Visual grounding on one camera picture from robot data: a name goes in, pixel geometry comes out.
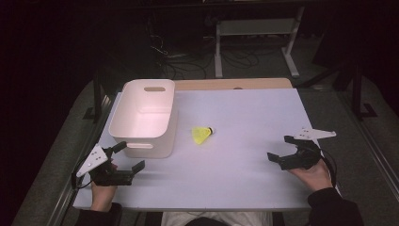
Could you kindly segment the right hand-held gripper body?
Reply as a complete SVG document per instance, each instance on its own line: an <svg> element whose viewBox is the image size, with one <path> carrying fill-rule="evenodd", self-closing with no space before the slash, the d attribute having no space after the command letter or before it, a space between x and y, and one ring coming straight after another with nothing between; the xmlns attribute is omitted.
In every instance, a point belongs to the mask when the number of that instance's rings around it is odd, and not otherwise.
<svg viewBox="0 0 399 226"><path fill-rule="evenodd" d="M306 169L314 166L321 159L321 149L315 143L320 138L336 137L334 131L324 131L313 128L303 128L294 136L299 141L296 153L283 156L280 167L282 170Z"/></svg>

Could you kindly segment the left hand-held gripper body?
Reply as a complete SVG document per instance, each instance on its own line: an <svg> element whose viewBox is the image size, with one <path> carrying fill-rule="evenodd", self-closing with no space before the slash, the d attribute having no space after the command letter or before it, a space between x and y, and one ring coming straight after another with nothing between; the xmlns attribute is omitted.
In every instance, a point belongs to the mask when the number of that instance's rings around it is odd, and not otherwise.
<svg viewBox="0 0 399 226"><path fill-rule="evenodd" d="M130 186L134 178L131 170L116 170L112 164L112 147L103 149L96 144L82 164L78 165L75 178L86 173L97 186Z"/></svg>

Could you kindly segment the white plastic storage bin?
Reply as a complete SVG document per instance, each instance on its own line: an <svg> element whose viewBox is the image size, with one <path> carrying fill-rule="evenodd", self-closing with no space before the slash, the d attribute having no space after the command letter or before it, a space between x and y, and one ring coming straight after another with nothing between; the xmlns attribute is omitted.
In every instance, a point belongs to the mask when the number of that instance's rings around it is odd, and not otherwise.
<svg viewBox="0 0 399 226"><path fill-rule="evenodd" d="M171 155L178 121L174 95L175 83L169 79L137 79L124 85L108 132L126 143L127 157Z"/></svg>

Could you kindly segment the yellow shuttlecock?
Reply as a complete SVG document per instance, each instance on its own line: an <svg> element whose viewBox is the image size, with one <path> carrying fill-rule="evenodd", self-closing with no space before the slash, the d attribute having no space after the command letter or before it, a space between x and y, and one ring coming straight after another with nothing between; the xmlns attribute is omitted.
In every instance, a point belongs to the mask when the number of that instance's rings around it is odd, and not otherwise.
<svg viewBox="0 0 399 226"><path fill-rule="evenodd" d="M194 142L200 145L214 132L215 130L212 127L194 127L191 130L191 135Z"/></svg>

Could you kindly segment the person's right hand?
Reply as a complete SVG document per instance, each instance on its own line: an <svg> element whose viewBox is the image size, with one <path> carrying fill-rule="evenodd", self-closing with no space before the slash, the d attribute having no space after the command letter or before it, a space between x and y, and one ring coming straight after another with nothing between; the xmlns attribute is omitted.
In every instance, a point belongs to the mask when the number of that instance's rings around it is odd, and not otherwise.
<svg viewBox="0 0 399 226"><path fill-rule="evenodd" d="M289 172L313 192L332 187L329 171L323 160L319 160L310 169L290 169Z"/></svg>

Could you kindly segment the person's left hand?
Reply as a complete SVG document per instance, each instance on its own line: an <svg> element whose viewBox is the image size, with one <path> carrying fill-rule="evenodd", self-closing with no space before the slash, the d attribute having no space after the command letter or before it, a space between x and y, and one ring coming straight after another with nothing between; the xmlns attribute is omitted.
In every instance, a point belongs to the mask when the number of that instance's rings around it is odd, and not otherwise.
<svg viewBox="0 0 399 226"><path fill-rule="evenodd" d="M97 212L108 212L117 191L116 186L97 186L91 183L92 202L90 209Z"/></svg>

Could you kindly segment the black metal stand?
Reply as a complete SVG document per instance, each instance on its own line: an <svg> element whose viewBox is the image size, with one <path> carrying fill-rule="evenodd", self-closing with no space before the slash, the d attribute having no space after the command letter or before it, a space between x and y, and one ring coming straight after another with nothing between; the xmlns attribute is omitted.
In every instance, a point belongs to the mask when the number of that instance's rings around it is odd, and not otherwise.
<svg viewBox="0 0 399 226"><path fill-rule="evenodd" d="M104 111L104 104L108 96L106 95L104 86L99 73L93 76L93 107L89 107L83 117L84 120L92 120L94 123L100 121Z"/></svg>
<svg viewBox="0 0 399 226"><path fill-rule="evenodd" d="M299 89L310 88L334 73L338 74L332 85L334 90L345 91L349 84L352 84L351 110L356 118L362 121L364 118L376 117L377 114L373 107L361 100L362 68L356 59L345 59L325 72L317 74L314 78L295 85L295 87Z"/></svg>

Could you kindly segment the wooden table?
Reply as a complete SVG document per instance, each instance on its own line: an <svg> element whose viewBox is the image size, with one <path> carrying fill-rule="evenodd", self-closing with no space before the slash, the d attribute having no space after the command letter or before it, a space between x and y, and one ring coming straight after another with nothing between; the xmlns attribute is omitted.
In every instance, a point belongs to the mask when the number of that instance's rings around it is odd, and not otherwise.
<svg viewBox="0 0 399 226"><path fill-rule="evenodd" d="M287 78L239 78L178 80L176 90L224 90L224 89L291 89Z"/></svg>

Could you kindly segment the person's light trousers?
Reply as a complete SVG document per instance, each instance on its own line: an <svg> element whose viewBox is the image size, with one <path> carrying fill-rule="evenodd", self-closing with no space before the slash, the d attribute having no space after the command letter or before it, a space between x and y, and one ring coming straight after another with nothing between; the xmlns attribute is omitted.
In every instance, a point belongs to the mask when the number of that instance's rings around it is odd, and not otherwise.
<svg viewBox="0 0 399 226"><path fill-rule="evenodd" d="M273 226L271 212L164 212L161 226Z"/></svg>

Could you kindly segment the aluminium rail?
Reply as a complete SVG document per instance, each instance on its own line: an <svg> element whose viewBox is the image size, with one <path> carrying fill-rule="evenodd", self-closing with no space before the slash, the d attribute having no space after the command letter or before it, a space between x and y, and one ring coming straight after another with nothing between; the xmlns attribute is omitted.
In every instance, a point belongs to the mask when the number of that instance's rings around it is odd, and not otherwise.
<svg viewBox="0 0 399 226"><path fill-rule="evenodd" d="M363 140L370 149L372 158L375 161L375 164L380 170L386 183L388 184L392 195L399 202L399 175L393 170L386 156L382 153L382 150L372 136L371 131L366 127L363 118L357 116L353 112L349 98L346 97L342 92L338 92L337 96L342 103L345 111L347 112L349 118L356 125Z"/></svg>
<svg viewBox="0 0 399 226"><path fill-rule="evenodd" d="M62 226L72 206L76 191L72 187L72 173L78 162L99 140L115 97L101 95L99 102L93 94L78 96L51 148L43 168L52 189L52 207L44 226Z"/></svg>

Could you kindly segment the white metal table frame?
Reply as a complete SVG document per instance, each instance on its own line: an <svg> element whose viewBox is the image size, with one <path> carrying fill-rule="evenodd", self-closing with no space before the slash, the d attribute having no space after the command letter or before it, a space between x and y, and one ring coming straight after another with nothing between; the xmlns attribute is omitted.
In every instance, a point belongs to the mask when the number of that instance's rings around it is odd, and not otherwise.
<svg viewBox="0 0 399 226"><path fill-rule="evenodd" d="M215 77L222 78L222 61L220 53L220 40L226 36L252 36L252 35L288 35L289 41L281 52L286 65L293 78L298 78L299 72L291 56L298 28L301 24L305 8L299 7L294 18L286 19L258 19L221 21L215 28Z"/></svg>

